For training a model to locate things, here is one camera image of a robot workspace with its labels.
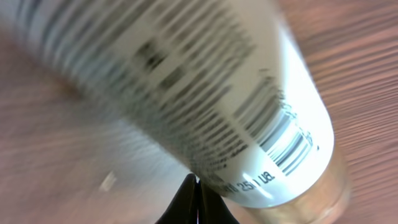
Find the white bamboo print tube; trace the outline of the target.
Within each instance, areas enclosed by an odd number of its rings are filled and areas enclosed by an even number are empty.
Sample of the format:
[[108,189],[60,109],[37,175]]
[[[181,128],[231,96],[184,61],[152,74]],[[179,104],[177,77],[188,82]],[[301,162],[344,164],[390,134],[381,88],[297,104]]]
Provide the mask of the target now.
[[275,1],[2,1],[1,24],[261,223],[347,207],[330,116]]

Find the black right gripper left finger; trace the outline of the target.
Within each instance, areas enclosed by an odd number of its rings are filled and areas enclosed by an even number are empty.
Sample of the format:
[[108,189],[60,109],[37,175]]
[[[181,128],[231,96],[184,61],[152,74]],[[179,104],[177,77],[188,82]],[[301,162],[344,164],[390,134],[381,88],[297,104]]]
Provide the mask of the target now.
[[197,224],[197,187],[195,174],[188,174],[156,224]]

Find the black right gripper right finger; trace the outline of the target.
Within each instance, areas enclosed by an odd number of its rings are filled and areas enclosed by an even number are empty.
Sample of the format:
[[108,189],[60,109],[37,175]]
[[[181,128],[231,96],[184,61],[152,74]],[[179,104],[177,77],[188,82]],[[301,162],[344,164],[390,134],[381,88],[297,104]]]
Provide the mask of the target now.
[[239,224],[225,202],[202,181],[198,182],[198,224]]

